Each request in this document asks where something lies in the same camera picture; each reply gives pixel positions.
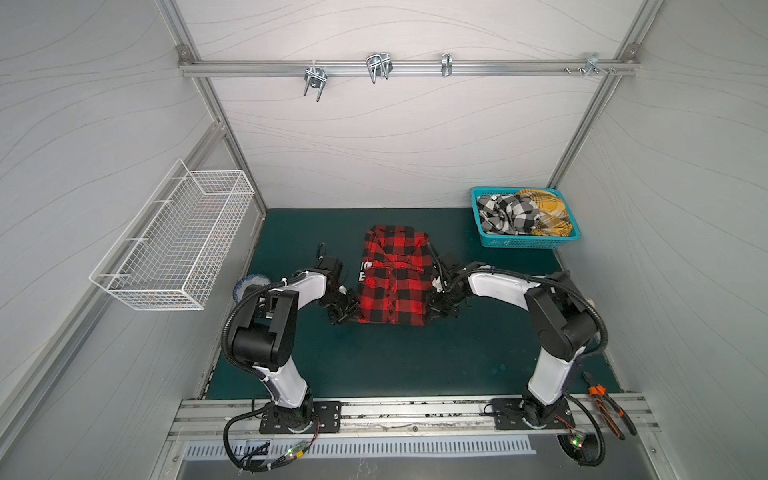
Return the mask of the metal U-bolt clamp left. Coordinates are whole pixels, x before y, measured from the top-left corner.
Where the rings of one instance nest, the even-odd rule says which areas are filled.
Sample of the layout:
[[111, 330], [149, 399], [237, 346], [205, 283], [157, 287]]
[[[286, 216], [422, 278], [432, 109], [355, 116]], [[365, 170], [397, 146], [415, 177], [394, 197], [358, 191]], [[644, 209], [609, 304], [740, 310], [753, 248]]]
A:
[[328, 76], [324, 69], [317, 66], [310, 66], [304, 74], [305, 86], [303, 95], [307, 96], [310, 90], [316, 91], [315, 101], [319, 102], [328, 81]]

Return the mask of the teal plastic basket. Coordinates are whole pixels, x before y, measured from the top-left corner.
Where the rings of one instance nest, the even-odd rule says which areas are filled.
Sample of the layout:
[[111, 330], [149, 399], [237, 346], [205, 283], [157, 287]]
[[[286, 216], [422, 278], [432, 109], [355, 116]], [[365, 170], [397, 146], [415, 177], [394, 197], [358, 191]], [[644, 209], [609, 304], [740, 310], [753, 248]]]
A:
[[[503, 197], [518, 196], [520, 192], [533, 194], [535, 198], [544, 196], [545, 210], [547, 212], [553, 211], [557, 213], [557, 216], [552, 215], [552, 226], [545, 225], [545, 222], [538, 217], [534, 223], [541, 224], [542, 227], [535, 227], [533, 232], [545, 230], [546, 232], [554, 232], [554, 235], [512, 235], [504, 232], [494, 233], [484, 228], [487, 221], [483, 212], [490, 211], [490, 209], [481, 206], [478, 201], [487, 198], [496, 205]], [[567, 202], [562, 194], [555, 189], [475, 187], [471, 190], [471, 203], [480, 241], [484, 247], [551, 250], [568, 241], [576, 241], [581, 238], [578, 224], [572, 216]]]

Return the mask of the blue white ceramic bowl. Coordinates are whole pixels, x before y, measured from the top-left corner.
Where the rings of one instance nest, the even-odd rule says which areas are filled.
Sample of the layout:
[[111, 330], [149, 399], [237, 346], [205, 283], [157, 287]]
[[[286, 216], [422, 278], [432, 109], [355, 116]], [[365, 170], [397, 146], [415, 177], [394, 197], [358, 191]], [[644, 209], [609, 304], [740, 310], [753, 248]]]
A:
[[250, 287], [261, 287], [269, 285], [271, 281], [262, 274], [250, 274], [237, 282], [233, 289], [233, 300], [239, 303], [245, 296], [246, 290]]

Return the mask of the metal bracket right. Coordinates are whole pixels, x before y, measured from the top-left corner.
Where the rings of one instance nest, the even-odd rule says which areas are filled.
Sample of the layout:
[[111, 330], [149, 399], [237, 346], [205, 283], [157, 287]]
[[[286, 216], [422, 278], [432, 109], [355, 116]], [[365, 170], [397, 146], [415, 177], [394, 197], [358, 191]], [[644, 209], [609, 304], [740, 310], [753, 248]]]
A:
[[578, 68], [572, 69], [565, 67], [564, 72], [567, 75], [580, 76], [582, 78], [587, 78], [590, 76], [608, 77], [618, 73], [614, 67], [604, 67], [600, 63], [600, 57], [597, 53], [593, 53], [591, 56], [589, 56], [585, 60], [584, 64]]

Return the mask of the black white plaid shirt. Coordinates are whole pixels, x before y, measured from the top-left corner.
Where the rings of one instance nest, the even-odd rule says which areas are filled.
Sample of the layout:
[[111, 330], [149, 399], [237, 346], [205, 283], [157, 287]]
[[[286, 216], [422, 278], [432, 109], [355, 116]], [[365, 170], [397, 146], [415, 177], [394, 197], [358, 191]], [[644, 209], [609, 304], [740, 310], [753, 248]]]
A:
[[480, 228], [488, 235], [532, 235], [541, 220], [538, 205], [516, 194], [480, 196], [475, 205]]

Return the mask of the aluminium crossbar rail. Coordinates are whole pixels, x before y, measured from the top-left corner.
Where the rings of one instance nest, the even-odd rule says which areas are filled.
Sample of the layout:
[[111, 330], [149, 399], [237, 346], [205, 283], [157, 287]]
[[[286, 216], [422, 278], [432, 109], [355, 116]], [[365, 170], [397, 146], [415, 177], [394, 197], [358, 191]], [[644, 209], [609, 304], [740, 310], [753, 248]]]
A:
[[[564, 72], [582, 66], [585, 59], [570, 60], [461, 60], [455, 57], [431, 60], [392, 60], [391, 78], [400, 77], [484, 77], [484, 76], [571, 76]], [[634, 61], [600, 59], [604, 67], [614, 67], [616, 75], [634, 75], [641, 64]], [[316, 61], [198, 61], [181, 65], [185, 77], [234, 78], [273, 77], [302, 78], [305, 70], [317, 66], [329, 78], [367, 77], [363, 60]]]

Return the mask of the metal u-bolt clamp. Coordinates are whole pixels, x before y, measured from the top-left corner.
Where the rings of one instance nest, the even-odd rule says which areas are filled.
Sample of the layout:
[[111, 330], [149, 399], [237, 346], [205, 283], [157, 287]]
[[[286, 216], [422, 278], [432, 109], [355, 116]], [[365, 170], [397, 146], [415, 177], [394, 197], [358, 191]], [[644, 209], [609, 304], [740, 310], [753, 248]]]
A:
[[389, 53], [374, 53], [365, 60], [365, 65], [371, 79], [375, 84], [379, 78], [388, 80], [393, 70], [392, 58]]
[[316, 91], [315, 101], [319, 102], [328, 81], [328, 76], [324, 69], [317, 66], [310, 66], [304, 74], [305, 86], [303, 95], [307, 96], [310, 90]]

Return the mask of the red black plaid shirt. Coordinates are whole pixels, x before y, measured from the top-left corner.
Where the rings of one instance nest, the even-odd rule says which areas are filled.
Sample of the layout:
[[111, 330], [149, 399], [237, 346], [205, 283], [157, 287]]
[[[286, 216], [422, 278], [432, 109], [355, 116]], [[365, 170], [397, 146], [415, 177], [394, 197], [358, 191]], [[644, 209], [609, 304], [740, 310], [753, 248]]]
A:
[[359, 275], [362, 324], [423, 326], [435, 267], [429, 236], [408, 226], [366, 231]]

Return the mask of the orange black pliers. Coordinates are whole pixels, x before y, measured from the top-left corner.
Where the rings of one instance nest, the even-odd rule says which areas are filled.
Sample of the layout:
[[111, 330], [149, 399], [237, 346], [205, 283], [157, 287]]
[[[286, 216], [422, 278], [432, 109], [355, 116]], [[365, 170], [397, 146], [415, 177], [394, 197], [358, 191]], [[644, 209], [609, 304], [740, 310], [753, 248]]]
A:
[[610, 396], [606, 388], [603, 387], [593, 375], [587, 371], [581, 374], [583, 380], [588, 385], [588, 393], [594, 402], [597, 410], [602, 416], [609, 430], [619, 439], [625, 440], [626, 436], [621, 427], [616, 423], [614, 417], [617, 417], [624, 425], [631, 436], [636, 436], [638, 430], [625, 410]]

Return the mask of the yellow plaid shirt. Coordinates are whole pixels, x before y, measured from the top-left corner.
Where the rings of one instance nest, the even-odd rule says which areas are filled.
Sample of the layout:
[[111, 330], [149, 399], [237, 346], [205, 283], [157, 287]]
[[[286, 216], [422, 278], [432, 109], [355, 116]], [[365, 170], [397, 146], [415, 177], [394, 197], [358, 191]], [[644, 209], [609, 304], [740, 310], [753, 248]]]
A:
[[569, 237], [574, 231], [565, 201], [558, 195], [536, 189], [523, 189], [517, 192], [520, 199], [536, 204], [538, 216], [534, 220], [531, 234], [541, 237]]

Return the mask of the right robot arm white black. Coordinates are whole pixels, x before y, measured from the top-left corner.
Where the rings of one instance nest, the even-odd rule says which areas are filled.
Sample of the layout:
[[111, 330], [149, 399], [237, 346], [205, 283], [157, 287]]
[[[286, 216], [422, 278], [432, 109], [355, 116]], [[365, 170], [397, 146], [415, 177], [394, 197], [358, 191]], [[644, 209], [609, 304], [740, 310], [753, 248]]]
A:
[[543, 429], [565, 403], [566, 384], [574, 365], [602, 353], [607, 327], [567, 272], [536, 276], [474, 262], [467, 266], [446, 253], [428, 251], [437, 285], [428, 296], [430, 317], [456, 316], [460, 304], [484, 297], [526, 311], [540, 343], [534, 373], [518, 410], [525, 424]]

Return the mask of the metal U-bolt clamp middle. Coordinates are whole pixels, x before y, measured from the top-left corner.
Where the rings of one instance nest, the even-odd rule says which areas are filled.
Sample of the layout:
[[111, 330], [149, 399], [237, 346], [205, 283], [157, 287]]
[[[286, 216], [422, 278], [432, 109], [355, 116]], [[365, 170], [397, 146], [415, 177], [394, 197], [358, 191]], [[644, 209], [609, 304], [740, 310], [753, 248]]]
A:
[[393, 70], [392, 58], [389, 53], [374, 53], [365, 60], [365, 65], [371, 79], [375, 84], [379, 78], [388, 80]]

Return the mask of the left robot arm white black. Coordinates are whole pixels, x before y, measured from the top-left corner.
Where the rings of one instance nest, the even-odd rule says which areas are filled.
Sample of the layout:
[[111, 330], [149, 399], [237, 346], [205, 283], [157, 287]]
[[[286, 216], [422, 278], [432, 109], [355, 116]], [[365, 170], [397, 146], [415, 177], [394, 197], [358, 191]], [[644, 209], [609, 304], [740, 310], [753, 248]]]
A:
[[221, 353], [231, 365], [258, 378], [270, 395], [268, 416], [292, 433], [314, 422], [311, 388], [293, 360], [298, 312], [315, 303], [333, 325], [356, 316], [359, 301], [343, 285], [342, 272], [342, 261], [328, 256], [321, 243], [314, 267], [276, 282], [248, 275], [233, 290], [234, 307], [222, 328]]

